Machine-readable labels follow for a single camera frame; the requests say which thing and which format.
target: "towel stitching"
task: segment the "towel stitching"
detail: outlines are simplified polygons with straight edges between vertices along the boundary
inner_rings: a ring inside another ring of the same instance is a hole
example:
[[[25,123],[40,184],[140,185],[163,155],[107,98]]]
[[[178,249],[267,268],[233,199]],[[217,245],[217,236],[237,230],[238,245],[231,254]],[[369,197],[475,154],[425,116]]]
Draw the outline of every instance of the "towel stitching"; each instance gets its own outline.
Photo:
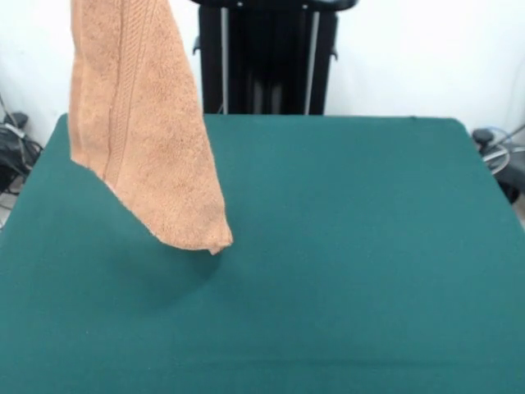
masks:
[[[110,158],[106,167],[106,180],[114,187],[116,187],[120,176],[126,149],[136,71],[140,49],[143,47],[145,18],[141,16],[144,15],[144,11],[147,11],[151,2],[127,0],[123,4],[126,4],[126,11],[122,12],[121,66],[115,98],[116,113],[114,115],[116,126],[112,132],[113,138],[110,140]]]

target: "metal pole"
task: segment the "metal pole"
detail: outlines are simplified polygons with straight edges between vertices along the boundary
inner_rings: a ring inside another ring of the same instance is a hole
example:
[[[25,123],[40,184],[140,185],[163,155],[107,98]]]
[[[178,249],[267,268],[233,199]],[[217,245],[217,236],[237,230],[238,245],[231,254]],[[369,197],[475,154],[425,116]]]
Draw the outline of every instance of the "metal pole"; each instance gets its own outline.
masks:
[[[310,53],[308,55],[308,78],[306,79],[306,98],[304,100],[304,115],[310,113],[312,102],[313,72],[315,71],[315,55],[317,51],[317,35],[319,33],[319,12],[312,17],[312,35],[310,37]]]
[[[230,84],[230,11],[221,9],[222,44],[222,113],[228,114],[228,86]]]

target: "green table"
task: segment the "green table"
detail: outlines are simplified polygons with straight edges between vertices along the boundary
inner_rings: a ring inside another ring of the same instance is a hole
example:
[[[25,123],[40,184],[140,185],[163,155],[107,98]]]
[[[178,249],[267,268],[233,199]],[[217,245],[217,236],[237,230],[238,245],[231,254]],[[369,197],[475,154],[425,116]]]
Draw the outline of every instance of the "green table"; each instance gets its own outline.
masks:
[[[458,122],[207,124],[216,257],[160,245],[58,122],[0,237],[2,394],[525,392],[525,237]]]

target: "white wall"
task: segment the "white wall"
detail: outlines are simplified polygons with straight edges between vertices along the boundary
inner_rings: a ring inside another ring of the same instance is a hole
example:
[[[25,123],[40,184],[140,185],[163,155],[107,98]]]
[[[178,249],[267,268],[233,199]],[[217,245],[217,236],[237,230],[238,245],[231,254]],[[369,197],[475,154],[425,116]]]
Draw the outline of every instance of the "white wall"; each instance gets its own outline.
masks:
[[[67,111],[69,0],[5,1],[0,92],[50,136]],[[171,0],[189,53],[197,6]],[[328,114],[457,117],[467,128],[525,121],[525,1],[361,0],[340,18]],[[190,62],[200,85],[199,55]]]

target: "black machine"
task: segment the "black machine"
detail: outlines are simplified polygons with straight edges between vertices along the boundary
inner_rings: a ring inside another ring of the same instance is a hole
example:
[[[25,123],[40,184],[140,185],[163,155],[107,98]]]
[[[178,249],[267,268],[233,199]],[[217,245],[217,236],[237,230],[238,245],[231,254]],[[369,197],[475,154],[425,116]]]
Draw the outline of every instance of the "black machine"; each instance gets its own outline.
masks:
[[[193,1],[205,113],[324,113],[336,13],[358,0]]]
[[[521,194],[525,195],[525,146],[512,142],[512,136],[523,130],[525,126],[499,140],[495,140],[490,129],[478,129],[472,133],[483,160],[511,204]]]

